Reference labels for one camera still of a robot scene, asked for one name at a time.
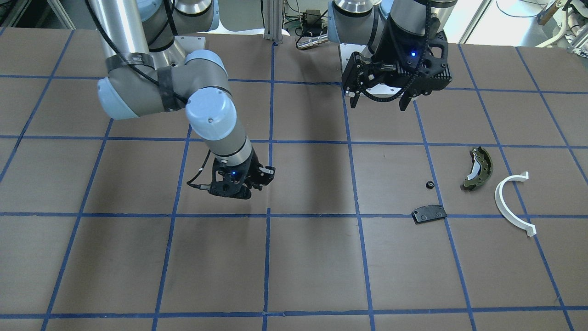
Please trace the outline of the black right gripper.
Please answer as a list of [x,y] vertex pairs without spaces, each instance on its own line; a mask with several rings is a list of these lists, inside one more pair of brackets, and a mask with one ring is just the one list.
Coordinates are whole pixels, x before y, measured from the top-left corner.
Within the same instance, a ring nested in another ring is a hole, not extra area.
[[250,156],[235,166],[214,160],[213,180],[208,192],[219,197],[247,200],[251,197],[251,189],[261,191],[263,186],[269,185],[275,170],[275,167],[263,167],[256,156]]

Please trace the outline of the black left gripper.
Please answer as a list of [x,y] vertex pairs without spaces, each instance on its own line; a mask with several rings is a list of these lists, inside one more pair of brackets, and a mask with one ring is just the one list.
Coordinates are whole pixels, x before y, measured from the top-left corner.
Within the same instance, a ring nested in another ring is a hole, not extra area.
[[355,109],[361,96],[393,100],[398,95],[399,109],[406,111],[412,98],[447,88],[453,77],[445,31],[433,35],[427,48],[423,41],[423,36],[386,31],[371,58],[353,52],[342,75],[351,109]]

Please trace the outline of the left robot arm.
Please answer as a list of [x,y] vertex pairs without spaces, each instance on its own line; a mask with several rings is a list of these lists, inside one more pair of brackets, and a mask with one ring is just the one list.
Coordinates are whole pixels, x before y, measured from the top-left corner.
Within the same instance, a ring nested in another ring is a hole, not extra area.
[[332,0],[328,39],[365,46],[350,54],[342,87],[355,108],[360,96],[379,103],[399,100],[401,111],[418,96],[453,80],[444,32],[455,0]]

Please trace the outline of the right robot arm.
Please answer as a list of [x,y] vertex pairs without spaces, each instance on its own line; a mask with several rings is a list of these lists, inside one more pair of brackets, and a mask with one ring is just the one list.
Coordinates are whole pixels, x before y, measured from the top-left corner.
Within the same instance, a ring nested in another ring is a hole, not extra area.
[[191,128],[213,157],[212,180],[187,185],[211,195],[250,199],[275,176],[265,167],[237,114],[228,73],[218,54],[190,53],[178,31],[210,31],[219,20],[214,0],[87,0],[101,35],[107,76],[97,83],[105,112],[114,120],[185,110]]

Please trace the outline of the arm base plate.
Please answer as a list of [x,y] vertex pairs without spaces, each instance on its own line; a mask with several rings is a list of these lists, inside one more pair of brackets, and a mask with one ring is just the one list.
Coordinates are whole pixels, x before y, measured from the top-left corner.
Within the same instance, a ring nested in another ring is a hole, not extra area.
[[358,45],[358,44],[339,44],[339,54],[340,54],[340,62],[341,62],[341,73],[344,72],[349,58],[353,52],[360,53],[364,58],[371,58],[372,54],[368,50],[366,45]]
[[175,36],[175,40],[186,54],[206,48],[206,38],[204,36]]

